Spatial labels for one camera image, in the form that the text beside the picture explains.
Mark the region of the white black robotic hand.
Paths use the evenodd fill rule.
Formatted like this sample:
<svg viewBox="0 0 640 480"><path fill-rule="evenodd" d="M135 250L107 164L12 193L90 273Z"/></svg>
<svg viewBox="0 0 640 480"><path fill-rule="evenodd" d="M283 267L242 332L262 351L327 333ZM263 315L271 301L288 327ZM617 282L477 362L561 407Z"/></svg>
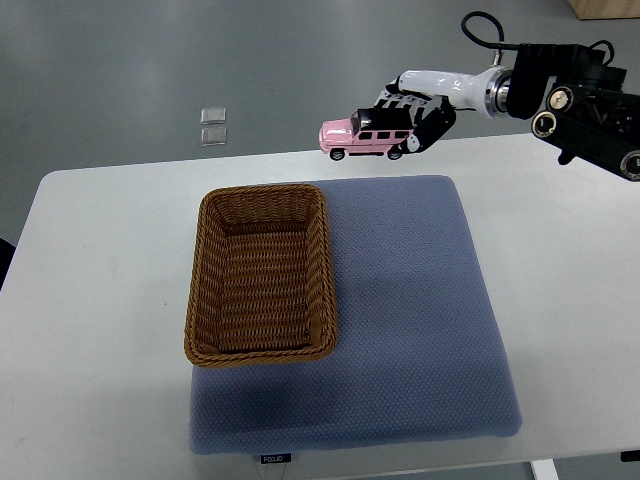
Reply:
<svg viewBox="0 0 640 480"><path fill-rule="evenodd" d="M512 71L493 66L476 75L444 71L408 70L387 84L374 107L407 109L413 129L387 152L390 159L421 153L454 125L459 111L488 118L507 115L506 99Z"/></svg>

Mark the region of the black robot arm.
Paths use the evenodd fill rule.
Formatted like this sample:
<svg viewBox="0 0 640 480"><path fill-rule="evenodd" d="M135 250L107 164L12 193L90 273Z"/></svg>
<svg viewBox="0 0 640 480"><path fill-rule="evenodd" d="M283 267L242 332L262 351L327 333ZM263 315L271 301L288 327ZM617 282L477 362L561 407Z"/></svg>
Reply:
<svg viewBox="0 0 640 480"><path fill-rule="evenodd" d="M623 91L626 71L611 62L611 42L490 42L500 57L516 53L509 90L498 102L529 120L532 134L558 148L558 163L583 159L624 180L639 180L639 96Z"/></svg>

